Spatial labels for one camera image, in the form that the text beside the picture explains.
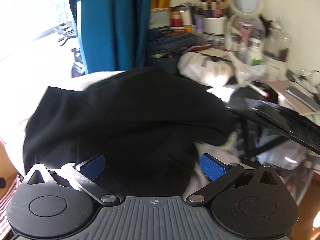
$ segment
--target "red and white striped cloth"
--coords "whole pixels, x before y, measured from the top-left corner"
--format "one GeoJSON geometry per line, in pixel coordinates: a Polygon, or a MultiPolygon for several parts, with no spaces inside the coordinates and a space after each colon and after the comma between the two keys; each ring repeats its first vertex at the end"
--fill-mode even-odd
{"type": "Polygon", "coordinates": [[[8,187],[4,195],[0,196],[0,240],[3,240],[11,229],[7,219],[6,209],[20,184],[21,179],[20,175],[18,174],[15,180],[13,180],[11,185],[8,187]]]}

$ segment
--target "desk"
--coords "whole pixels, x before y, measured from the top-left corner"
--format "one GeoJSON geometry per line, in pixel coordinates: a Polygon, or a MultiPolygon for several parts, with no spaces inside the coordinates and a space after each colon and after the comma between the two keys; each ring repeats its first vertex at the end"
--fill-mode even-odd
{"type": "MultiPolygon", "coordinates": [[[[304,147],[308,148],[309,150],[317,153],[320,155],[320,145],[317,143],[307,143],[304,141],[303,137],[298,136],[297,133],[289,133],[287,131],[282,130],[281,128],[277,127],[273,122],[265,119],[264,117],[257,114],[254,110],[250,109],[247,99],[253,100],[263,100],[265,101],[266,98],[255,92],[250,88],[240,88],[234,94],[231,95],[230,100],[226,103],[227,107],[231,110],[231,112],[237,117],[237,121],[241,123],[241,127],[244,134],[244,151],[245,154],[242,156],[241,161],[244,164],[252,166],[252,162],[250,162],[250,158],[256,156],[264,151],[267,151],[284,141],[290,139],[293,140],[304,147]],[[260,148],[249,149],[249,138],[248,138],[248,129],[247,129],[247,121],[254,122],[262,127],[270,129],[272,131],[277,132],[280,136],[275,140],[263,145],[260,148]]],[[[270,96],[270,100],[273,103],[276,103],[276,99],[273,96],[270,96]]],[[[290,109],[275,105],[276,108],[279,108],[283,111],[291,111],[290,109]]]]}

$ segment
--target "blue curtain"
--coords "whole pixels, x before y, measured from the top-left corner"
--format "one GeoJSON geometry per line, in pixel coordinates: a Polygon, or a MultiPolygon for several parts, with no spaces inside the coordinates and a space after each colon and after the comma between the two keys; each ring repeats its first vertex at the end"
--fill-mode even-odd
{"type": "Polygon", "coordinates": [[[144,65],[151,0],[72,1],[88,73],[144,65]]]}

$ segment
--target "silver screw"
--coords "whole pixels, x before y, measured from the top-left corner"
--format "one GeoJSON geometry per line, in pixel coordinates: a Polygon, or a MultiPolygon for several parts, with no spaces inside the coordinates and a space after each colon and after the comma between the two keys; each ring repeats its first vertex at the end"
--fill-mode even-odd
{"type": "Polygon", "coordinates": [[[200,203],[204,201],[204,196],[202,195],[192,195],[189,197],[190,202],[192,203],[200,203]]]}
{"type": "Polygon", "coordinates": [[[115,195],[104,195],[101,197],[101,201],[105,203],[112,203],[117,200],[117,197],[115,195]]]}

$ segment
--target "black cloth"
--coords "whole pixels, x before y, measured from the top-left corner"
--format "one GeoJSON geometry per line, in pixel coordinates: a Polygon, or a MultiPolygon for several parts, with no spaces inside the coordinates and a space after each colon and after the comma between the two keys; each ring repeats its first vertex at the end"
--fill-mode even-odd
{"type": "Polygon", "coordinates": [[[84,91],[48,87],[26,127],[23,161],[60,168],[95,154],[95,180],[119,195],[181,195],[198,159],[194,142],[222,145],[233,130],[224,103],[193,81],[136,68],[84,91]]]}

